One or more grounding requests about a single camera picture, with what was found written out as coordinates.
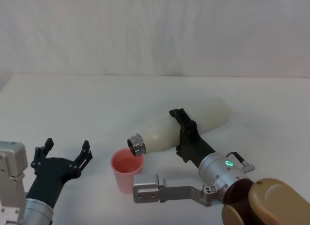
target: white bottle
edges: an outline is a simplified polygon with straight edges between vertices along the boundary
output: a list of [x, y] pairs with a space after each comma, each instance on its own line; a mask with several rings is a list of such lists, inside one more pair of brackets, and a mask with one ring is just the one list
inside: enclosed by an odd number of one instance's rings
[[[184, 107], [184, 110], [197, 123], [200, 134], [218, 128], [229, 121], [229, 109], [219, 98], [210, 99], [199, 108], [190, 106]], [[139, 134], [130, 137], [127, 143], [135, 156], [166, 151], [179, 145], [180, 124], [174, 117], [167, 114], [154, 121]]]

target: cup rim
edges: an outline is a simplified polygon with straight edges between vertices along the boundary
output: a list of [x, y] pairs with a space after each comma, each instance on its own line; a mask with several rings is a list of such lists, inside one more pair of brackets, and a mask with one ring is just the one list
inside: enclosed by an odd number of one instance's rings
[[119, 154], [120, 152], [125, 151], [125, 150], [128, 150], [128, 151], [130, 152], [129, 148], [123, 148], [123, 149], [120, 149], [120, 150], [116, 151], [116, 152], [112, 155], [112, 158], [111, 158], [111, 161], [110, 161], [110, 165], [111, 165], [111, 168], [112, 168], [115, 172], [117, 172], [118, 174], [121, 174], [121, 175], [132, 175], [132, 173], [137, 172], [140, 168], [142, 168], [142, 166], [143, 166], [143, 156], [142, 156], [142, 155], [141, 155], [141, 156], [136, 156], [136, 158], [140, 158], [140, 159], [141, 159], [141, 164], [139, 165], [139, 167], [138, 167], [137, 169], [135, 169], [134, 171], [129, 172], [129, 173], [122, 173], [122, 172], [120, 172], [120, 171], [117, 171], [117, 170], [113, 167], [113, 164], [112, 164], [112, 162], [113, 162], [113, 160], [115, 159], [115, 157], [117, 156], [117, 154]]

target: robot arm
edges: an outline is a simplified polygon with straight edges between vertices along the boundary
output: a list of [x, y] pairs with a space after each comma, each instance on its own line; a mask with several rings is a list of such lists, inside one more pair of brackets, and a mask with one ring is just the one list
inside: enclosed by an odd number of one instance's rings
[[197, 125], [183, 109], [170, 111], [181, 125], [177, 155], [198, 168], [203, 183], [194, 180], [165, 180], [157, 175], [136, 175], [133, 197], [136, 203], [193, 199], [208, 207], [224, 204], [224, 225], [295, 225], [310, 221], [310, 204], [287, 184], [276, 179], [250, 180], [245, 173], [255, 168], [238, 153], [239, 169], [217, 153], [199, 135]]
[[22, 179], [27, 167], [23, 144], [0, 141], [0, 225], [14, 224], [24, 215], [26, 198]]
[[53, 140], [48, 139], [45, 146], [36, 148], [31, 166], [37, 178], [25, 196], [22, 183], [23, 171], [27, 168], [25, 147], [21, 143], [0, 142], [0, 225], [52, 223], [53, 208], [64, 184], [79, 178], [93, 158], [88, 141], [74, 161], [46, 158], [53, 145]]

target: white table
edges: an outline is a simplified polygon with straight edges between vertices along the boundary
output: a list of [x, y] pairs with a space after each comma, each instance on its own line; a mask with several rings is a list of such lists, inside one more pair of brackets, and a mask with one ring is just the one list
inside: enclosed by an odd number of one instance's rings
[[[0, 140], [23, 142], [28, 163], [49, 137], [55, 142], [49, 156], [71, 160], [89, 140], [94, 158], [63, 188], [55, 225], [221, 225], [221, 205], [135, 204], [117, 189], [109, 162], [138, 124], [215, 96], [228, 103], [232, 115], [228, 124], [204, 135], [206, 141], [255, 164], [253, 180], [278, 178], [310, 201], [310, 79], [17, 74], [0, 93]], [[199, 179], [196, 167], [173, 149], [144, 160], [146, 173]], [[30, 167], [25, 174], [28, 190], [35, 175]]]

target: metal bracket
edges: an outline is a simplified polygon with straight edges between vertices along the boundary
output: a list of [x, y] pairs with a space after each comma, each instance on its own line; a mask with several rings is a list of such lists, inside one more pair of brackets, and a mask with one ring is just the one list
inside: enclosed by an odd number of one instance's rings
[[18, 224], [26, 206], [23, 171], [28, 167], [22, 143], [0, 141], [0, 224]]
[[204, 186], [193, 179], [160, 179], [157, 174], [135, 175], [133, 180], [133, 197], [136, 203], [192, 199], [209, 207], [213, 202], [219, 201], [217, 191], [215, 185]]

